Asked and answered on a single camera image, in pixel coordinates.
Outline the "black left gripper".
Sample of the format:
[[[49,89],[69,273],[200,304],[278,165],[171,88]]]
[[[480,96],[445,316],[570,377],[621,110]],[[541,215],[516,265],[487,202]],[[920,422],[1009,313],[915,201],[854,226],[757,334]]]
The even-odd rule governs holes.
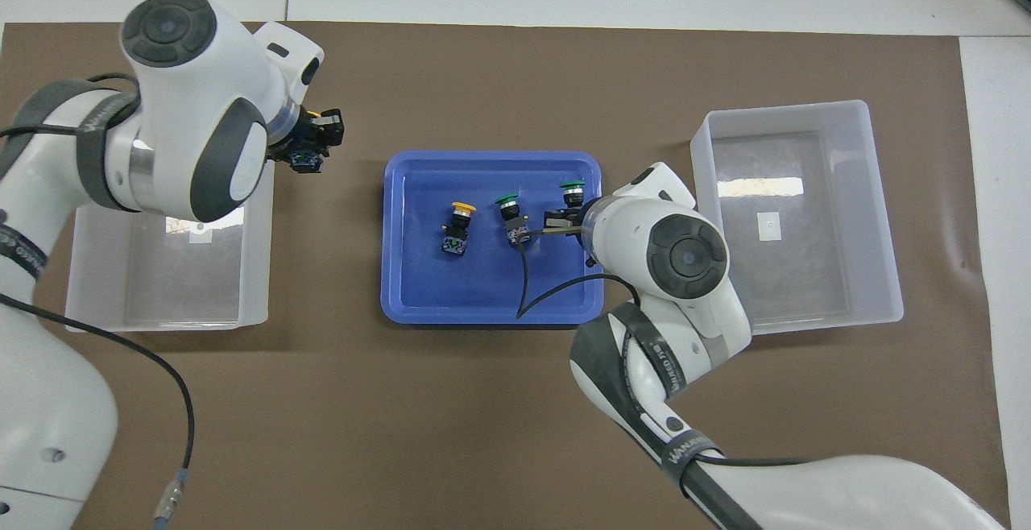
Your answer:
[[[345,138],[345,119],[340,109],[321,112],[320,118],[299,118],[296,125],[279,142],[269,145],[269,159],[321,158],[324,148],[342,145]]]

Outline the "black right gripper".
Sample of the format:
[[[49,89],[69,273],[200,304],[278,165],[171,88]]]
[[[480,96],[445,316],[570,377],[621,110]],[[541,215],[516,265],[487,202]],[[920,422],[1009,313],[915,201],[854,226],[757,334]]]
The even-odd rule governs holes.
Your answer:
[[[544,229],[551,230],[553,233],[568,233],[568,236],[575,237],[578,242],[583,242],[583,218],[595,200],[588,200],[576,205],[569,204],[568,208],[545,210]]]

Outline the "yellow push button switch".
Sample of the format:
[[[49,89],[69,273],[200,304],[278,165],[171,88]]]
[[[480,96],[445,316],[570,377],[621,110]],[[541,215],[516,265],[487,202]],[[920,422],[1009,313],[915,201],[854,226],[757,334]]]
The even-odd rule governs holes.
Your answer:
[[[453,202],[450,206],[452,206],[452,212],[450,212],[448,225],[442,226],[441,250],[446,254],[462,257],[467,249],[471,219],[478,208],[465,202]]]
[[[319,118],[319,117],[320,115],[315,115],[313,114],[313,112],[309,112],[303,107],[300,108],[299,118]],[[321,129],[319,133],[319,142],[321,145]],[[321,158],[287,159],[287,161],[290,164],[291,169],[293,169],[297,173],[302,173],[302,174],[320,173],[321,166],[323,166],[323,159],[325,158],[325,151],[323,146],[321,146],[321,152],[323,152],[323,156]]]

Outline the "blue plastic tray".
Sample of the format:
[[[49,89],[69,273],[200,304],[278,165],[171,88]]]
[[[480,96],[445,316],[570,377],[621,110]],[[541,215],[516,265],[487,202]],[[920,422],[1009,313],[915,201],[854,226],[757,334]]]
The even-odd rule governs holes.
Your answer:
[[[575,237],[536,236],[527,261],[508,243],[497,197],[519,193],[528,226],[564,202],[560,184],[583,179],[592,200],[602,171],[579,151],[403,151],[384,170],[383,312],[410,325],[579,325],[600,313],[604,287],[591,280],[548,296],[519,316],[520,295],[535,298],[590,274]],[[462,257],[441,250],[452,203],[476,207]]]

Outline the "translucent white plastic box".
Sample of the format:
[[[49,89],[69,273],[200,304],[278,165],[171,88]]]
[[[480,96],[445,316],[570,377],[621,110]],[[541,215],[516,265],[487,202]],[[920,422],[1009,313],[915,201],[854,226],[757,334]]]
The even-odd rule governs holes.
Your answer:
[[[714,110],[689,150],[755,335],[905,314],[865,101]],[[780,241],[759,240],[758,212],[780,214]]]
[[[75,212],[65,314],[111,332],[236,329],[268,317],[273,164],[210,224],[88,205]],[[213,230],[210,244],[188,230]]]

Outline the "brown paper table mat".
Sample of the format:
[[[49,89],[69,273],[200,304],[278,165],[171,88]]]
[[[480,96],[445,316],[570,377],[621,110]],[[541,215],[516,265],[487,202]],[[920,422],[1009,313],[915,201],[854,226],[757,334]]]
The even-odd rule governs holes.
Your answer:
[[[712,110],[862,100],[905,314],[756,339],[677,397],[734,457],[884,454],[1010,528],[955,37],[296,23],[307,93],[346,138],[277,164],[268,321],[143,333],[187,380],[197,442],[170,530],[711,530],[583,395],[570,329],[383,314],[383,172],[401,151],[583,151],[607,191],[691,178]]]

